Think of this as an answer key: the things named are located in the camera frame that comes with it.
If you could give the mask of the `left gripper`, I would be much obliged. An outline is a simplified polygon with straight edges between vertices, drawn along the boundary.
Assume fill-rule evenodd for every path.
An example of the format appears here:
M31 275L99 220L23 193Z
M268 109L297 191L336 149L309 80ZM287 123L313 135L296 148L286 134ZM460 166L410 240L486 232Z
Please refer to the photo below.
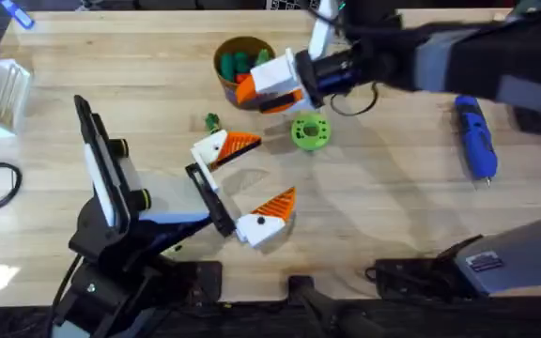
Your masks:
M212 172L261 143L262 138L255 134L217 131L192 146L194 162L185 167L184 177L136 170L124 139L111 140L109 149L128 185L129 205L138 210L141 221L175 228L181 223L213 223L224 237L236 229L239 240L255 248L277 235L286 221L246 214L235 225L218 195L219 186Z

